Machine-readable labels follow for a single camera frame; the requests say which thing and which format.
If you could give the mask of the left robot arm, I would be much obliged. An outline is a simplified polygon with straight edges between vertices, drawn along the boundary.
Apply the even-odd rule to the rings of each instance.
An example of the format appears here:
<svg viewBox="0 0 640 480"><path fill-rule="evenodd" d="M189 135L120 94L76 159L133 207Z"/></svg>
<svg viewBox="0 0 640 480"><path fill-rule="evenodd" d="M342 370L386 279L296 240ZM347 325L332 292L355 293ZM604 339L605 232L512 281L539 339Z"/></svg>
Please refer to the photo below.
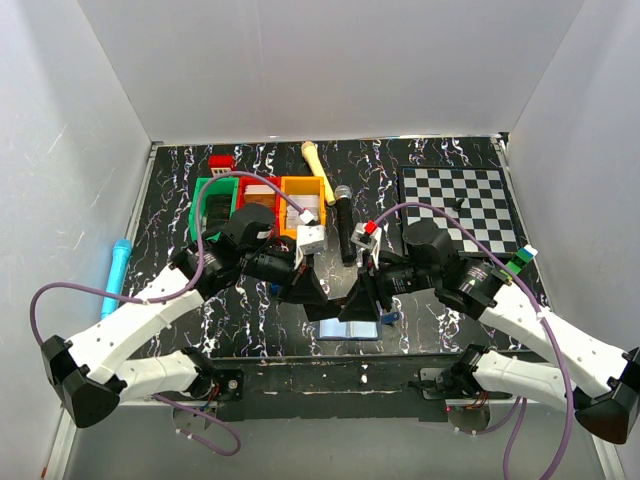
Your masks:
<svg viewBox="0 0 640 480"><path fill-rule="evenodd" d="M48 381L74 424L91 427L120 402L157 393L239 399L241 389L230 384L243 381L241 371L215 367L195 347L141 360L131 356L242 275L277 285L281 302L325 305L314 257L326 248L326 230L309 211L301 217L295 236L276 236L274 212L246 204L224 225L174 254L133 301L68 340L53 336L44 341Z"/></svg>

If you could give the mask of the navy blue card holder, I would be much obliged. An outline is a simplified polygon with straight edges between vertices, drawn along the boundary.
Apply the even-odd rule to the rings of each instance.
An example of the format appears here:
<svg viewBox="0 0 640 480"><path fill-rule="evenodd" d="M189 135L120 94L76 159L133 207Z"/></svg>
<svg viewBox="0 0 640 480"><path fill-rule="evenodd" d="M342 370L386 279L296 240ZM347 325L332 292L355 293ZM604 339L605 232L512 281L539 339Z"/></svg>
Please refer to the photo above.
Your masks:
<svg viewBox="0 0 640 480"><path fill-rule="evenodd" d="M378 322L340 322L337 318L320 320L318 339L328 341L377 341L381 338L381 327L383 325L393 326L399 319L399 312L391 312L382 315L381 320Z"/></svg>

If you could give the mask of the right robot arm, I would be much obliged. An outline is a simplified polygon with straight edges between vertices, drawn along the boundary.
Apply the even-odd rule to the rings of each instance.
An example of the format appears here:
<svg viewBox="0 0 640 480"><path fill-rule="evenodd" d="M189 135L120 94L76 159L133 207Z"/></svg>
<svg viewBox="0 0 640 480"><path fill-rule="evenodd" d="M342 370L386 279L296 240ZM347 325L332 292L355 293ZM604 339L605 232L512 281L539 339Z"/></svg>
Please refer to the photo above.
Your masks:
<svg viewBox="0 0 640 480"><path fill-rule="evenodd" d="M639 416L639 351L624 351L538 306L496 263L460 254L431 219L404 233L406 255L380 249L380 229L359 223L352 242L363 265L338 315L342 322L377 321L400 294L432 290L441 304L500 330L543 358L529 363L469 345L447 370L422 387L472 396L497 392L567 411L596 437L627 442Z"/></svg>

